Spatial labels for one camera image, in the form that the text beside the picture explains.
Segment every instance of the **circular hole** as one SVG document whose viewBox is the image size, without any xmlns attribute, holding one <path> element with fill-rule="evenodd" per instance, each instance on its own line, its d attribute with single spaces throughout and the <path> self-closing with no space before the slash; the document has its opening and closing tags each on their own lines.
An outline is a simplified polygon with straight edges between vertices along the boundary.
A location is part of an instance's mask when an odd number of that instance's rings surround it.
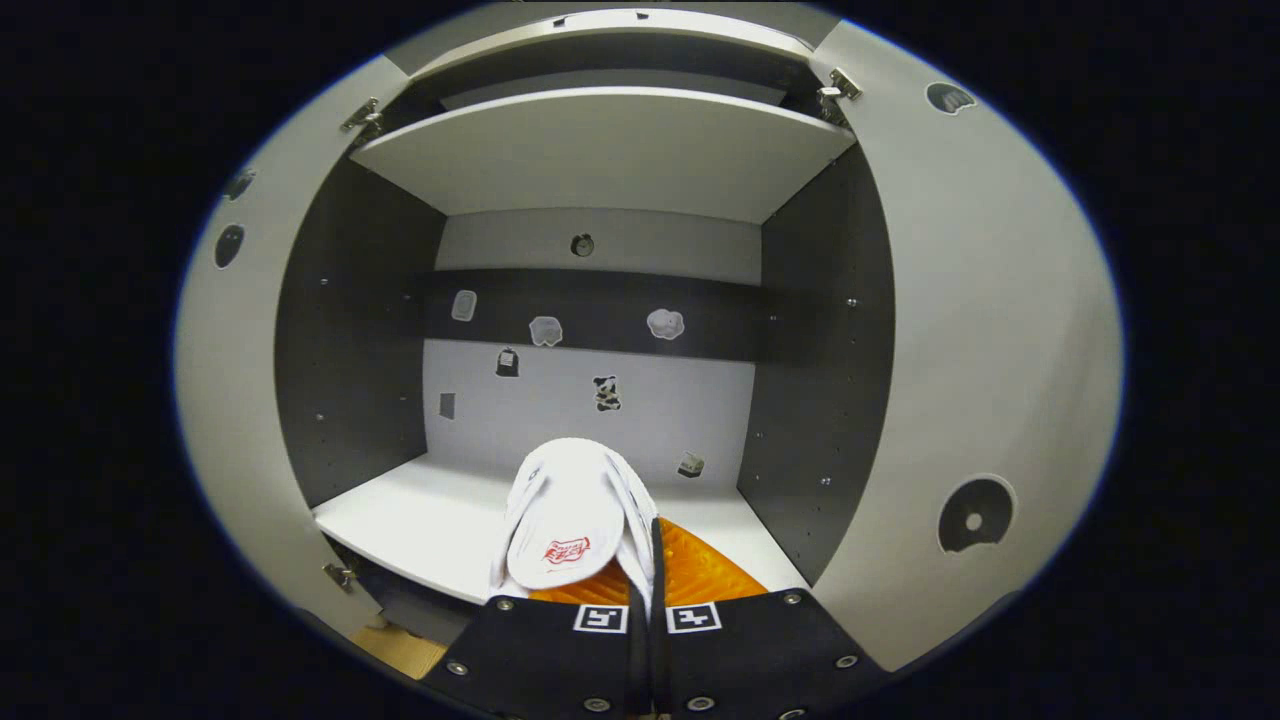
<svg viewBox="0 0 1280 720">
<path fill-rule="evenodd" d="M 595 251 L 595 241 L 588 233 L 576 234 L 568 243 L 568 251 L 579 258 L 586 258 Z"/>
<path fill-rule="evenodd" d="M 243 225 L 227 225 L 223 228 L 223 233 L 218 236 L 218 242 L 214 243 L 214 265 L 218 265 L 219 270 L 230 265 L 236 255 L 239 254 L 243 242 Z"/>
</svg>

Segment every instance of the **dark gray back panel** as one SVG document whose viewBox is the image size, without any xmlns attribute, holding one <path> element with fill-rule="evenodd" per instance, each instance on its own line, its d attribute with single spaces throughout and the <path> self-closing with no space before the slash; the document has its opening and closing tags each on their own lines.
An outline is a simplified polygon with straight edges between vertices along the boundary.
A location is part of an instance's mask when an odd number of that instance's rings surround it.
<svg viewBox="0 0 1280 720">
<path fill-rule="evenodd" d="M 888 228 L 861 146 L 762 231 L 774 319 L 765 320 L 737 487 L 813 584 L 867 486 L 893 364 Z"/>
<path fill-rule="evenodd" d="M 759 287 L 604 270 L 440 270 L 422 279 L 425 334 L 532 345 L 529 323 L 538 315 L 559 320 L 564 340 L 556 347 L 644 352 L 684 357 L 750 361 L 759 357 Z M 476 293 L 470 322 L 452 318 L 453 297 Z M 667 309 L 685 319 L 675 340 L 653 336 L 649 313 Z"/>
<path fill-rule="evenodd" d="M 275 325 L 280 425 L 315 507 L 426 452 L 422 305 L 444 215 L 348 159 L 298 229 Z"/>
</svg>

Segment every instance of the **white slipper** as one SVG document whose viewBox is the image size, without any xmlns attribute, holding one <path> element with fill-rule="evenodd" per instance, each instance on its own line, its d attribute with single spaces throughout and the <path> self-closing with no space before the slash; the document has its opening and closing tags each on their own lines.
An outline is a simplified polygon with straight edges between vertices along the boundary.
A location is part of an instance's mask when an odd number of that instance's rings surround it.
<svg viewBox="0 0 1280 720">
<path fill-rule="evenodd" d="M 521 464 L 489 596 L 529 597 L 585 580 L 613 557 L 645 602 L 653 597 L 650 527 L 658 516 L 640 477 L 617 452 L 581 438 L 554 439 Z"/>
</svg>

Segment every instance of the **white cabinet door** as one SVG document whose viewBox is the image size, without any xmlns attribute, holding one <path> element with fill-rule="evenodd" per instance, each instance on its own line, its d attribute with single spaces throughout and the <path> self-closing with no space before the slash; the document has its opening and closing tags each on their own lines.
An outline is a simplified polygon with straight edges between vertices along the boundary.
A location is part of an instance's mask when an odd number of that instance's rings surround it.
<svg viewBox="0 0 1280 720">
<path fill-rule="evenodd" d="M 364 589 L 348 594 L 323 571 L 339 560 L 284 447 L 273 356 L 276 304 L 307 208 L 358 132 L 343 132 L 343 120 L 370 97 L 385 104 L 406 85 L 404 73 L 378 56 L 301 109 L 253 155 L 252 184 L 212 209 L 196 245 L 174 336 L 179 420 L 214 514 L 284 602 L 347 635 L 380 609 Z M 244 238 L 219 269 L 214 247 L 229 224 L 242 225 Z"/>
</svg>

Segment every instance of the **white shelf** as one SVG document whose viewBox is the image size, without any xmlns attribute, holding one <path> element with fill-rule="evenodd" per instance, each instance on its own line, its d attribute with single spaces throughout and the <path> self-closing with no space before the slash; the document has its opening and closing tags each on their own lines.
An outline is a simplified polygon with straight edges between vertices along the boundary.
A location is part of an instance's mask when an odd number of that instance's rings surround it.
<svg viewBox="0 0 1280 720">
<path fill-rule="evenodd" d="M 477 605 L 512 478 L 411 460 L 315 509 L 316 523 L 360 555 L 411 580 Z M 658 511 L 736 562 L 771 592 L 804 578 L 736 488 L 696 493 L 650 487 Z"/>
<path fill-rule="evenodd" d="M 763 102 L 589 87 L 470 105 L 351 159 L 449 217 L 617 208 L 762 224 L 852 145 L 847 129 Z"/>
</svg>

